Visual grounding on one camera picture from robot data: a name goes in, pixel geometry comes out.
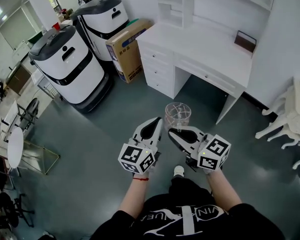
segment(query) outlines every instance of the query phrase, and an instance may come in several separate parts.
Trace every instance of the white chair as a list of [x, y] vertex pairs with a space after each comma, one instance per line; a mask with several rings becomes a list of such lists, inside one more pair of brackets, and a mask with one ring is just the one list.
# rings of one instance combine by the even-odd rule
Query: white chair
[[288, 135], [293, 142], [287, 143], [282, 146], [284, 149], [287, 146], [296, 145], [300, 141], [300, 82], [293, 78], [293, 86], [280, 95], [273, 106], [268, 110], [263, 110], [263, 115], [268, 115], [271, 112], [278, 114], [277, 119], [270, 124], [266, 129], [257, 132], [255, 134], [256, 139], [260, 139], [262, 136], [272, 132], [273, 130], [282, 127], [281, 132], [277, 133], [273, 137], [270, 137], [268, 141], [273, 140], [284, 134]]

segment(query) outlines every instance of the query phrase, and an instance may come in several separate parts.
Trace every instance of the white robot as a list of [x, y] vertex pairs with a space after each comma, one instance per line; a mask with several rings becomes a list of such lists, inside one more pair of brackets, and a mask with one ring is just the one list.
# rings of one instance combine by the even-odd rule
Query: white robot
[[186, 164], [193, 170], [200, 167], [218, 170], [228, 158], [231, 144], [219, 135], [204, 134], [193, 126], [171, 128], [168, 136], [172, 142], [186, 153]]
[[154, 166], [160, 155], [157, 144], [161, 140], [162, 128], [162, 118], [155, 117], [135, 129], [128, 144], [123, 144], [118, 157], [118, 161], [125, 170], [143, 175], [151, 166]]

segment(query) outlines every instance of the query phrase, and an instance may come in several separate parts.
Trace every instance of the gray floor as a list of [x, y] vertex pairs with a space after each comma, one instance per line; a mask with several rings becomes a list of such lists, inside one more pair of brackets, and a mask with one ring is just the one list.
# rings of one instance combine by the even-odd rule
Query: gray floor
[[[215, 125], [225, 99], [221, 90], [192, 76], [175, 101], [192, 109], [190, 125], [232, 143], [223, 171], [242, 200], [278, 225], [287, 239], [299, 239], [300, 179], [291, 167], [300, 148], [281, 150], [288, 140], [284, 137], [271, 142], [265, 137], [255, 139], [269, 118], [243, 98]], [[53, 101], [38, 120], [31, 140], [60, 154], [61, 159], [47, 176], [21, 171], [22, 178], [16, 179], [36, 212], [35, 228], [21, 222], [16, 229], [19, 239], [36, 240], [46, 230], [58, 240], [79, 240], [108, 220], [132, 178], [117, 161], [123, 143], [142, 122], [163, 117], [170, 102], [148, 87], [143, 75], [131, 84], [116, 77], [108, 97], [87, 115]], [[174, 167], [185, 162], [165, 132], [158, 148], [162, 155], [149, 182], [148, 197], [166, 193]], [[186, 167], [185, 174], [208, 187], [202, 171]]]

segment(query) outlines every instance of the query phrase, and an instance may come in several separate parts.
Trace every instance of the white shoe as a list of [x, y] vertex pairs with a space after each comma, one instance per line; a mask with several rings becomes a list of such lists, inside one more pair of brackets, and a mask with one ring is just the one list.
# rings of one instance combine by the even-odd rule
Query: white shoe
[[181, 177], [185, 176], [185, 169], [181, 165], [177, 165], [174, 168], [173, 177], [175, 177], [176, 175], [180, 175]]

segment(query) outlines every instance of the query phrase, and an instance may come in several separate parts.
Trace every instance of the black handle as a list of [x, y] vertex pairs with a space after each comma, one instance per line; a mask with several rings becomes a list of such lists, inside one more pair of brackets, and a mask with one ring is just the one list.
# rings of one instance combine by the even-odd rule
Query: black handle
[[75, 51], [75, 48], [70, 47], [63, 55], [62, 55], [62, 60], [65, 61], [70, 54], [72, 54]]
[[116, 12], [114, 12], [112, 14], [112, 19], [114, 19], [115, 17], [119, 16], [121, 14], [121, 11], [120, 10], [117, 10]]

